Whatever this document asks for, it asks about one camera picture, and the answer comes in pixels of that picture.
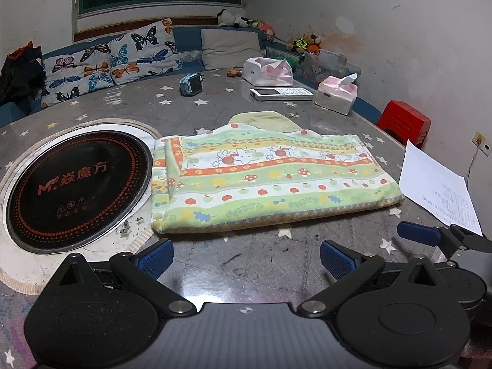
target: stuffed animal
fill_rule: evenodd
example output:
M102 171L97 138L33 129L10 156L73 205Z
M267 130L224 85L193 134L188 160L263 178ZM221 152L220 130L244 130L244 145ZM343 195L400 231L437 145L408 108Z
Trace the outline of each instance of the stuffed animal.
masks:
M229 69L227 71L227 77L241 77L243 73L237 69Z
M302 54L308 51L309 53L318 54L321 37L313 34L304 33L299 39L291 37L287 43L287 51L297 51Z
M228 10L222 10L217 14L217 21L219 26L232 26L237 29L238 27L248 27L248 18L232 15Z
M272 42L274 40L275 29L270 24L262 21L253 21L250 23L250 26L265 33L268 41Z

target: table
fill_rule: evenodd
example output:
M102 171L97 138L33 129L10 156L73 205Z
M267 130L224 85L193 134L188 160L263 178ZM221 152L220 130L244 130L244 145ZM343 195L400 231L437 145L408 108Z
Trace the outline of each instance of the table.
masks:
M14 122L0 129L0 176L10 161L33 144L90 120L128 118L154 127L163 136L192 135L194 129L220 127L238 113L274 110L320 134L358 135L383 169L399 180L403 146L356 113L344 116L314 107L311 102L296 102L295 107L285 102L258 102L249 95L251 85L241 78L228 78L226 71L208 71L204 76L203 92L191 98L180 95L178 81L182 75L174 75L99 90L78 97L77 103L60 103ZM207 104L193 103L198 98ZM397 208L402 211L400 218L385 208L294 223L292 239L279 237L277 227L229 234L170 235L175 246L174 263L159 280L198 309L203 302L291 302L296 307L333 281L319 260L319 245L325 239L359 252L378 253L391 262L405 262L414 253L430 258L433 248L400 239L396 226L401 220L427 226L440 222L408 199ZM382 249L382 239L391 241L394 250ZM156 240L158 236L153 235L146 245ZM23 323L35 299L0 283L0 353L11 350L14 367L34 364L24 340ZM10 367L3 355L0 368Z

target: white plush toy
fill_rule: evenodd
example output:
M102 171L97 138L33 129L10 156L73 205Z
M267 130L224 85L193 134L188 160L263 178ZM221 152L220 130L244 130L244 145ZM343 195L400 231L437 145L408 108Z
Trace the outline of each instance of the white plush toy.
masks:
M219 26L232 26L236 29L238 27L249 26L249 21L247 18L239 16L236 17L225 9L217 14L217 21Z

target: blue gripper pad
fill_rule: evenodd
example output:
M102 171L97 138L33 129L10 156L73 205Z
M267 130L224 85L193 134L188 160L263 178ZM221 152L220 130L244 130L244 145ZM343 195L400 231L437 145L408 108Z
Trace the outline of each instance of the blue gripper pad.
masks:
M147 275L157 280L166 269L171 266L174 258L174 246L171 240L164 243L157 242L142 251L144 255L137 254L137 268L144 271Z
M355 262L351 258L328 244L326 241L321 243L319 257L321 259L321 264L336 280L340 280L355 269Z
M402 239L416 241L432 247L440 245L442 241L441 234L435 227L418 225L405 220L398 224L397 233Z

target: electrical cord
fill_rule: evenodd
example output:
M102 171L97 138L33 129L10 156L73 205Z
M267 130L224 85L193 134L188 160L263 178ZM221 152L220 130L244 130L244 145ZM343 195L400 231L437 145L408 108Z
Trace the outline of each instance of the electrical cord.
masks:
M473 154L473 158L471 159L470 166L468 167L468 173L466 174L466 181L465 181L467 188L468 188L468 179L470 178L471 167L472 167L473 163L475 162L475 159L477 158L477 154L478 154L479 149L480 148L477 147L475 154Z

